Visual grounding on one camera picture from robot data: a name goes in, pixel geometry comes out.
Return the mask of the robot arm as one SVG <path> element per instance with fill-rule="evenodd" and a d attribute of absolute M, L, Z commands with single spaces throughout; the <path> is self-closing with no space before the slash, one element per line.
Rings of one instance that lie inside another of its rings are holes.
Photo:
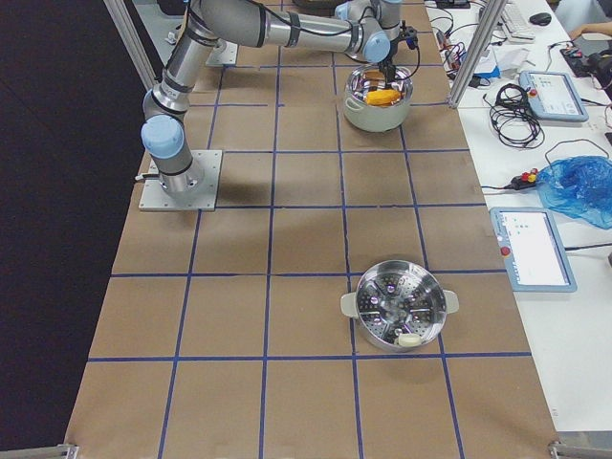
<path fill-rule="evenodd" d="M 250 48 L 277 45 L 352 54 L 388 65 L 401 38 L 398 1 L 347 1 L 332 17 L 273 11 L 256 1 L 191 1 L 186 28 L 162 72 L 143 99 L 141 136 L 158 169 L 163 194 L 183 197 L 206 177 L 186 139 L 184 117 L 201 68 L 219 41 Z"/>

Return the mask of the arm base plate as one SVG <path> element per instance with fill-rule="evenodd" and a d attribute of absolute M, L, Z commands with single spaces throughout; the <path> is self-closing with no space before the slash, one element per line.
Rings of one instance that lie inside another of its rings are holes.
<path fill-rule="evenodd" d="M 139 209 L 142 211 L 215 211 L 222 168 L 221 150 L 192 150 L 190 169 L 177 176 L 162 174 L 152 159 L 143 183 Z"/>
<path fill-rule="evenodd" d="M 212 47 L 206 65 L 208 67 L 234 66 L 238 56 L 239 45 L 219 39 Z"/>

